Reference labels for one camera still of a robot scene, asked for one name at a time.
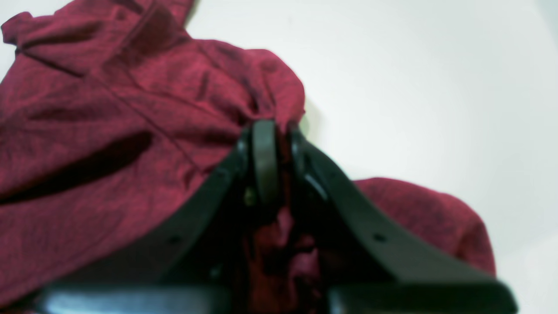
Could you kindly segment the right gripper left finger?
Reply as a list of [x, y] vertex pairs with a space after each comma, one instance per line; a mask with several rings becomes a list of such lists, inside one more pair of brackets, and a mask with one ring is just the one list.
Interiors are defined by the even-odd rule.
[[48, 285], [39, 314], [233, 314], [242, 241], [274, 219], [276, 126], [245, 128], [197, 192], [147, 235]]

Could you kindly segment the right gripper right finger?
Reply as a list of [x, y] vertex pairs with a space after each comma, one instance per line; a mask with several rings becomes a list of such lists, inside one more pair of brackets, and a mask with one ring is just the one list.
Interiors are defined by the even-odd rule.
[[406, 231], [299, 129], [292, 211], [315, 238], [323, 314], [515, 314], [510, 289]]

